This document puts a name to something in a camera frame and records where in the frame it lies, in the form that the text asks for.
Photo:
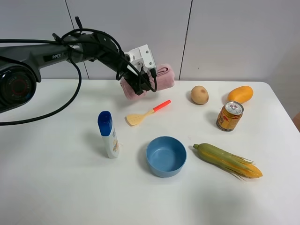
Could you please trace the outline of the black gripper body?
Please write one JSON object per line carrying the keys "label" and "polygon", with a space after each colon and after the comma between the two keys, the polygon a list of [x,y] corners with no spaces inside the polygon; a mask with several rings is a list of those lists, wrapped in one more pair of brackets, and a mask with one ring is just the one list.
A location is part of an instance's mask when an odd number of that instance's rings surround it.
{"label": "black gripper body", "polygon": [[139,67],[137,70],[139,71],[139,75],[135,75],[129,69],[125,72],[117,70],[116,80],[120,81],[120,85],[124,90],[129,88],[129,91],[133,91],[134,93],[149,91],[150,79],[148,74],[145,72],[144,67]]}

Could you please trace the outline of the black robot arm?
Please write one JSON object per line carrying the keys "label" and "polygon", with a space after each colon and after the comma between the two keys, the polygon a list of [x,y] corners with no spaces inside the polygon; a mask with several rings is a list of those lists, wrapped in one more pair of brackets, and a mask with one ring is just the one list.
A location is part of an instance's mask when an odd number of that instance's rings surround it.
{"label": "black robot arm", "polygon": [[17,40],[19,46],[0,49],[0,111],[6,112],[30,101],[37,83],[41,82],[40,70],[63,61],[79,63],[98,60],[116,72],[116,79],[125,79],[134,93],[156,90],[150,76],[156,74],[152,53],[147,45],[123,52],[119,43],[110,35],[92,29],[68,32],[62,37],[53,35],[54,41]]}

